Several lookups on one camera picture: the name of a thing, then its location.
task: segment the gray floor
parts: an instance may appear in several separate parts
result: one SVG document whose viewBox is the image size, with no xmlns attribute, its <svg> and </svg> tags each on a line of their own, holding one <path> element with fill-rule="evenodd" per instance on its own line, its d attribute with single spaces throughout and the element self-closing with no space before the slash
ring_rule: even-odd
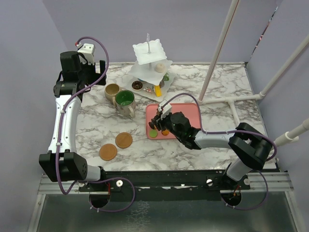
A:
<svg viewBox="0 0 309 232">
<path fill-rule="evenodd" d="M 252 206 L 264 193 L 245 193 L 240 206 Z M 111 203 L 110 209 L 126 203 Z M 295 232 L 284 192 L 270 193 L 262 207 L 237 211 L 222 202 L 134 202 L 121 213 L 90 210 L 85 195 L 49 195 L 39 232 Z"/>
</svg>

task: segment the screw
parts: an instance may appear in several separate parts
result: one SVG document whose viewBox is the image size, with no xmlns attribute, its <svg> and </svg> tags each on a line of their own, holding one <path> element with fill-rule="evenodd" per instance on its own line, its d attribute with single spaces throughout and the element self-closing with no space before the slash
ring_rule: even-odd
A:
<svg viewBox="0 0 309 232">
<path fill-rule="evenodd" d="M 246 179 L 243 180 L 243 183 L 245 185 L 249 185 L 250 184 L 250 180 L 248 178 L 246 178 Z"/>
<path fill-rule="evenodd" d="M 211 179 L 206 180 L 206 184 L 210 187 L 213 185 L 213 182 Z"/>
</svg>

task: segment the pink tray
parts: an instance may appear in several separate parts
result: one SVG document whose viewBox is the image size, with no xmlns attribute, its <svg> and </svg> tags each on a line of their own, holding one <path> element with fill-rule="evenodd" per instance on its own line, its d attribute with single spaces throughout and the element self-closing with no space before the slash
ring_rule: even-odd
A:
<svg viewBox="0 0 309 232">
<path fill-rule="evenodd" d="M 185 117 L 190 121 L 192 127 L 200 128 L 200 120 L 198 114 L 198 108 L 195 103 L 171 103 L 172 113 L 182 112 Z M 164 136 L 161 134 L 161 131 L 158 131 L 158 136 L 152 138 L 149 136 L 150 130 L 149 122 L 154 118 L 158 109 L 158 104 L 149 104 L 146 106 L 146 134 L 148 139 L 175 139 L 175 136 L 172 133 Z"/>
</svg>

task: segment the beige cup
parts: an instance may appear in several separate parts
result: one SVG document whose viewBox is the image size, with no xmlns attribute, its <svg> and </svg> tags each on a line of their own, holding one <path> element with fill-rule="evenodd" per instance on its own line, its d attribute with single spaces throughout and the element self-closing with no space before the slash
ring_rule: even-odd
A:
<svg viewBox="0 0 309 232">
<path fill-rule="evenodd" d="M 115 107 L 117 107 L 115 97 L 120 91 L 121 88 L 117 84 L 109 84 L 104 90 L 106 99 L 109 100 Z"/>
<path fill-rule="evenodd" d="M 115 98 L 118 111 L 126 117 L 135 117 L 135 97 L 132 91 L 123 90 L 117 93 Z"/>
</svg>

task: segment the green mug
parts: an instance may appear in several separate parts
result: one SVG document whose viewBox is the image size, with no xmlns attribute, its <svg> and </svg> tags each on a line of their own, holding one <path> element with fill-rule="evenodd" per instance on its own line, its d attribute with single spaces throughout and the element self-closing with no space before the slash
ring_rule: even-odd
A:
<svg viewBox="0 0 309 232">
<path fill-rule="evenodd" d="M 115 101 L 117 109 L 123 116 L 127 117 L 130 116 L 131 118 L 135 117 L 134 110 L 136 107 L 136 103 L 134 94 L 131 91 L 129 90 L 120 91 L 119 93 L 116 94 Z"/>
</svg>

